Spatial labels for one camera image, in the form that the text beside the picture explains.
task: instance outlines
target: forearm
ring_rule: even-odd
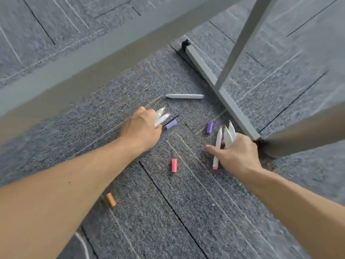
[[[135,143],[119,138],[0,188],[0,257],[57,257],[104,189],[139,154]]]
[[[345,208],[281,176],[254,171],[244,184],[316,258],[345,255]]]

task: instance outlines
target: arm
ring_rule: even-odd
[[[345,207],[263,169],[256,144],[245,135],[237,134],[227,150],[206,148],[263,202],[312,258],[345,255]]]
[[[56,258],[104,189],[160,137],[138,109],[121,136],[92,152],[0,188],[0,258]]]

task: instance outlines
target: pink cap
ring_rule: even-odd
[[[171,171],[173,173],[177,172],[177,159],[172,159],[171,160]]]

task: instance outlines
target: purple marker cap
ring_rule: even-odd
[[[165,126],[165,128],[166,128],[166,129],[169,129],[169,128],[173,127],[173,126],[176,125],[176,124],[177,124],[177,121],[176,121],[176,119],[174,119],[174,120],[172,120],[170,123],[168,123],[168,124]]]
[[[208,122],[206,133],[212,133],[213,122]]]

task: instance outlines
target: gray carpet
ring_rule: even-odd
[[[0,92],[16,78],[169,1],[1,0]],[[78,230],[90,257],[308,258],[240,182],[209,170],[212,157],[204,145],[213,144],[215,134],[205,135],[207,122],[213,120],[217,130],[232,117],[180,49],[190,39],[218,76],[254,1],[220,13],[3,145],[0,185],[107,144],[139,106],[165,105],[172,118],[178,116],[178,125],[107,187],[118,205],[109,209],[101,196]],[[262,136],[344,99],[344,84],[327,71],[329,65],[302,50],[308,44],[302,30],[313,30],[313,20],[332,2],[279,0],[227,80],[227,90]],[[163,96],[175,92],[205,98]],[[235,129],[241,132],[236,124]],[[345,205],[344,150],[339,142],[265,165]],[[173,175],[172,158],[178,159]],[[84,258],[76,237],[59,258]]]

